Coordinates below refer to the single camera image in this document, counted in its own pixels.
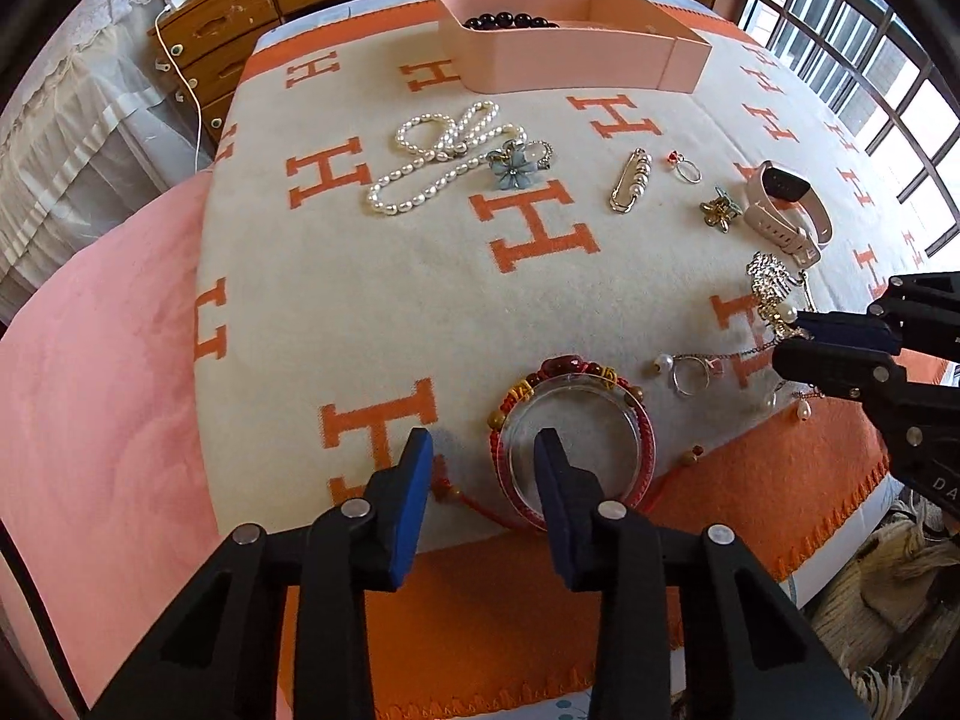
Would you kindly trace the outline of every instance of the window frame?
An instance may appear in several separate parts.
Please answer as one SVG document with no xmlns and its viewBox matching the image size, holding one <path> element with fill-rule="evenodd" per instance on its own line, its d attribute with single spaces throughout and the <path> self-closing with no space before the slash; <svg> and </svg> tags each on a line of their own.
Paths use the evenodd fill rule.
<svg viewBox="0 0 960 720">
<path fill-rule="evenodd" d="M 877 135 L 868 143 L 865 149 L 867 155 L 872 155 L 872 153 L 877 150 L 880 143 L 883 142 L 894 127 L 899 129 L 901 134 L 904 135 L 910 148 L 913 149 L 920 160 L 920 171 L 910 179 L 904 189 L 896 196 L 896 199 L 900 203 L 904 203 L 909 199 L 911 194 L 918 189 L 920 184 L 929 177 L 937 187 L 944 199 L 944 203 L 947 205 L 947 208 L 949 208 L 950 214 L 953 216 L 952 227 L 926 248 L 926 255 L 932 257 L 939 250 L 942 250 L 950 241 L 960 235 L 960 207 L 957 205 L 957 200 L 960 200 L 960 197 L 954 199 L 937 170 L 937 166 L 942 162 L 944 157 L 947 156 L 950 149 L 960 141 L 960 103 L 958 103 L 952 91 L 947 87 L 946 81 L 944 81 L 939 71 L 933 66 L 933 62 L 930 60 L 928 54 L 923 50 L 913 35 L 899 23 L 899 20 L 896 18 L 896 13 L 890 6 L 883 7 L 873 0 L 833 0 L 829 6 L 827 18 L 824 19 L 820 29 L 813 29 L 810 28 L 802 18 L 791 12 L 795 2 L 796 0 L 785 0 L 784 4 L 780 5 L 775 0 L 747 0 L 740 23 L 741 25 L 750 23 L 752 18 L 754 18 L 757 8 L 763 5 L 776 14 L 776 24 L 765 46 L 768 50 L 776 45 L 776 42 L 778 42 L 784 30 L 789 26 L 793 26 L 795 29 L 798 29 L 800 33 L 808 37 L 813 48 L 803 57 L 803 61 L 800 62 L 800 66 L 796 69 L 797 76 L 807 83 L 810 81 L 810 76 L 812 76 L 814 69 L 817 68 L 821 57 L 824 55 L 832 59 L 840 68 L 846 71 L 846 79 L 841 81 L 839 87 L 834 90 L 830 96 L 829 108 L 835 114 L 839 114 L 848 100 L 856 93 L 857 89 L 863 89 L 870 95 L 872 101 L 883 111 L 887 119 L 883 127 L 880 127 Z M 837 24 L 837 20 L 840 18 L 844 4 L 851 6 L 851 8 L 856 10 L 856 12 L 874 27 L 874 34 L 872 34 L 865 47 L 863 47 L 860 58 L 856 63 L 848 60 L 841 50 L 837 50 L 829 42 L 829 35 L 832 33 L 834 26 Z M 912 62 L 919 70 L 917 77 L 910 84 L 904 98 L 897 105 L 888 103 L 884 95 L 880 93 L 880 90 L 877 90 L 877 87 L 875 87 L 866 76 L 868 66 L 870 66 L 871 61 L 880 50 L 884 38 L 897 47 L 906 59 Z M 933 88 L 943 97 L 959 122 L 952 132 L 950 132 L 947 140 L 930 156 L 920 147 L 917 139 L 902 120 L 904 112 L 909 108 L 910 103 L 913 103 L 913 100 L 915 100 L 925 81 L 929 81 Z"/>
</svg>

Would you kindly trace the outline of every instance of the blue flower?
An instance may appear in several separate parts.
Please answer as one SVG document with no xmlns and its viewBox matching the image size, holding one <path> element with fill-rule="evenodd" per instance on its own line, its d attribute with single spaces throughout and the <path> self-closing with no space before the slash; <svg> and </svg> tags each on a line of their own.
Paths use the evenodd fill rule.
<svg viewBox="0 0 960 720">
<path fill-rule="evenodd" d="M 527 173 L 536 170 L 536 163 L 528 162 L 522 148 L 512 151 L 506 162 L 491 162 L 493 174 L 499 176 L 497 182 L 501 190 L 526 189 L 533 181 Z"/>
</svg>

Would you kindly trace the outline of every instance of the black bead bracelet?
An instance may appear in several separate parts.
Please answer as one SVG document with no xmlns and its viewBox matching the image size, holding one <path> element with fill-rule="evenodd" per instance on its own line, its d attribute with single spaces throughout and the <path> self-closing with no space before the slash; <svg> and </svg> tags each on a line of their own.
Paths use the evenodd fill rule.
<svg viewBox="0 0 960 720">
<path fill-rule="evenodd" d="M 543 16 L 531 16 L 529 13 L 512 14 L 509 10 L 502 10 L 496 15 L 493 13 L 481 13 L 474 19 L 467 19 L 464 22 L 467 29 L 478 29 L 486 31 L 489 29 L 525 29 L 525 28 L 544 28 L 545 26 L 560 26 L 558 23 L 549 22 Z"/>
</svg>

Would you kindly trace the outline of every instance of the red bead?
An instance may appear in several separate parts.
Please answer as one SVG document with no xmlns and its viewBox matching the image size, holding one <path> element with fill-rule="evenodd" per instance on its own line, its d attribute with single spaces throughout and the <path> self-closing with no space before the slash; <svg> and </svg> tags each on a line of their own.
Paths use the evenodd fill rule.
<svg viewBox="0 0 960 720">
<path fill-rule="evenodd" d="M 552 379 L 554 376 L 563 376 L 568 373 L 580 373 L 587 364 L 575 354 L 565 354 L 563 357 L 554 357 L 552 360 L 544 360 L 541 370 Z"/>
</svg>

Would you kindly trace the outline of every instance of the white cable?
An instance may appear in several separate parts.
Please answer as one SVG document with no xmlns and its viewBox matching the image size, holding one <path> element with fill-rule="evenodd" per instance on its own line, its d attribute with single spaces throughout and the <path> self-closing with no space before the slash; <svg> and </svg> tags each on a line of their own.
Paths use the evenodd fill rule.
<svg viewBox="0 0 960 720">
<path fill-rule="evenodd" d="M 197 106 L 197 148 L 193 154 L 193 172 L 198 172 L 198 170 L 200 170 L 200 135 L 203 134 L 203 111 L 200 111 L 200 100 L 197 100 L 197 96 L 193 93 L 193 88 L 190 86 L 189 81 L 184 78 L 184 74 L 181 69 L 179 69 L 179 65 L 176 64 L 176 60 L 174 60 L 173 55 L 171 55 L 167 44 L 163 42 L 163 35 L 160 34 L 160 16 L 164 13 L 169 13 L 171 10 L 171 7 L 167 5 L 160 13 L 157 13 L 157 18 L 154 19 L 154 30 L 157 33 L 157 40 L 160 41 L 160 45 L 163 47 L 163 52 L 167 55 L 167 61 L 173 65 L 181 81 L 184 81 L 186 91 L 190 93 L 190 97 L 193 98 L 193 103 Z"/>
</svg>

